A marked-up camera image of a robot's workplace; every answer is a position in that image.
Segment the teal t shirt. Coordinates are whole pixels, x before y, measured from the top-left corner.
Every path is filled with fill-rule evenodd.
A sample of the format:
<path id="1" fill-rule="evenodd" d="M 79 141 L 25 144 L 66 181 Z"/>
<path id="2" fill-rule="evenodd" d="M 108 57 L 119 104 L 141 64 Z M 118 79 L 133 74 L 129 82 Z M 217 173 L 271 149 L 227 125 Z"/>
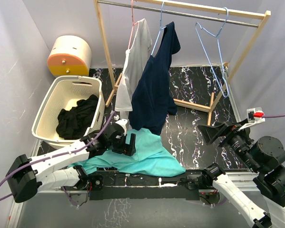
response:
<path id="1" fill-rule="evenodd" d="M 130 135 L 136 135 L 136 152 L 132 156 L 114 153 L 107 150 L 100 156 L 79 161 L 69 165 L 81 165 L 87 174 L 92 174 L 98 168 L 116 168 L 119 172 L 130 174 L 145 174 L 158 177 L 174 177 L 186 171 L 177 159 L 163 147 L 161 137 L 152 134 L 150 130 L 129 130 L 126 143 Z"/>

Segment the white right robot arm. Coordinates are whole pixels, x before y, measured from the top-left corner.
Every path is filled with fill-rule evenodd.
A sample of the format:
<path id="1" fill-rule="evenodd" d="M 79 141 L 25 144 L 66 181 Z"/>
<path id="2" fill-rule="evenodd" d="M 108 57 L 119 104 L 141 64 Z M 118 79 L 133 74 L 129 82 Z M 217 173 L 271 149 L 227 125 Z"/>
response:
<path id="1" fill-rule="evenodd" d="M 285 150 L 275 137 L 263 136 L 256 142 L 249 137 L 247 121 L 198 125 L 206 145 L 224 137 L 219 147 L 230 146 L 247 168 L 257 174 L 253 182 L 264 197 L 268 210 L 258 207 L 216 163 L 203 169 L 202 185 L 219 190 L 252 228 L 285 228 Z"/>

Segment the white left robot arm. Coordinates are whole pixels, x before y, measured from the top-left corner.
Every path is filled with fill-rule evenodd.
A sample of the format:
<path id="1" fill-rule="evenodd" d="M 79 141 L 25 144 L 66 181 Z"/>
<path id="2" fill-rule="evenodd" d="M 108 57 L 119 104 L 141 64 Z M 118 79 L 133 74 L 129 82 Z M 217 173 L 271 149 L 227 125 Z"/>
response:
<path id="1" fill-rule="evenodd" d="M 38 192 L 59 187 L 82 190 L 90 180 L 77 162 L 103 155 L 106 151 L 133 156 L 136 134 L 127 134 L 123 120 L 93 131 L 74 143 L 43 156 L 18 156 L 6 174 L 16 203 L 28 201 Z"/>

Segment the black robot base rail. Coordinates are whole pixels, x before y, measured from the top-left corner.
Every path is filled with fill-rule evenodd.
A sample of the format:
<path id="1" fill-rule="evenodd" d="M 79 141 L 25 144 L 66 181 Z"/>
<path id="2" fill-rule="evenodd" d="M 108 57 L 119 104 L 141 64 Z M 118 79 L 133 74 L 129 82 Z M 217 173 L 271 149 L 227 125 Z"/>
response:
<path id="1" fill-rule="evenodd" d="M 100 169 L 89 176 L 90 183 L 82 189 L 65 187 L 71 196 L 80 193 L 88 200 L 108 199 L 185 199 L 219 204 L 225 197 L 207 185 L 201 170 L 186 170 L 175 177 L 156 177 L 144 174 L 121 173 Z"/>

